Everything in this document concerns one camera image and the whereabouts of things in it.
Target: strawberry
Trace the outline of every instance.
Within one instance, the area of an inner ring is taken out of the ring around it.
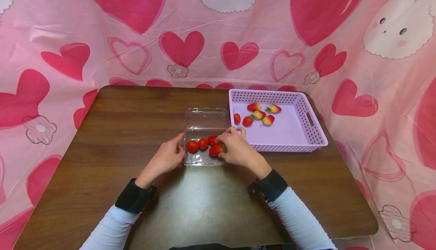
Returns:
[[[244,117],[243,126],[244,127],[250,127],[251,124],[253,124],[253,118],[251,118],[250,116]]]
[[[266,126],[271,126],[271,124],[274,122],[274,120],[275,120],[275,117],[273,117],[272,115],[269,115],[269,116],[265,116],[262,119],[262,122]]]
[[[201,138],[198,141],[198,147],[200,148],[200,150],[207,150],[208,146],[209,146],[209,140],[207,140],[206,138]]]
[[[266,116],[266,113],[264,113],[262,111],[254,111],[250,117],[253,118],[254,120],[261,120],[265,116]]]
[[[209,136],[209,138],[207,139],[208,141],[209,141],[209,145],[215,145],[216,143],[215,143],[215,139],[217,138],[218,136],[216,136],[216,135],[213,135],[213,136]]]
[[[247,110],[249,110],[250,112],[259,111],[260,109],[262,109],[260,103],[252,103],[247,106]]]
[[[282,109],[275,104],[271,104],[269,107],[265,109],[265,111],[270,113],[278,113],[278,112],[280,113]]]
[[[215,144],[209,149],[210,156],[218,156],[222,152],[227,152],[227,148],[224,143]]]
[[[238,125],[239,123],[241,123],[241,116],[239,114],[234,114],[233,120],[235,121],[235,124]]]
[[[189,140],[186,144],[186,149],[190,153],[195,153],[198,150],[198,143],[193,140]]]

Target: pink fabric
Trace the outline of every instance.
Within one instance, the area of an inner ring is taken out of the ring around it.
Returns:
[[[380,223],[339,248],[435,250],[435,16],[436,0],[0,0],[0,250],[108,84],[307,92]]]

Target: purple plastic basket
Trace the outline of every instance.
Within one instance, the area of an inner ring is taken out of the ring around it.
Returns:
[[[241,124],[250,103],[260,103],[265,112],[271,104],[280,106],[280,113],[272,114],[275,121],[272,126],[262,126],[261,120],[255,120],[247,127],[247,141],[258,152],[313,152],[328,145],[328,140],[304,93],[262,90],[229,90],[230,112],[241,115]],[[233,115],[230,115],[235,126]]]

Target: wooden table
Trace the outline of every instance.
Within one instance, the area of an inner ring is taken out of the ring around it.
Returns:
[[[187,108],[228,106],[227,90],[101,89],[15,250],[78,249],[159,145],[183,131]],[[373,235],[375,216],[322,127],[327,147],[263,155],[331,238]],[[134,225],[126,249],[290,242],[278,217],[260,196],[248,192],[253,180],[246,170],[228,164],[183,167],[161,177],[157,198]]]

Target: black wrist strap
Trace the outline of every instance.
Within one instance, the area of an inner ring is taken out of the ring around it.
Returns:
[[[141,189],[135,184],[136,178],[130,180],[126,188],[118,196],[115,206],[130,213],[140,213],[147,202],[153,199],[157,188],[151,186],[149,189]]]
[[[272,170],[264,179],[256,179],[250,185],[253,193],[261,193],[267,202],[275,201],[288,187],[285,179],[276,170]]]

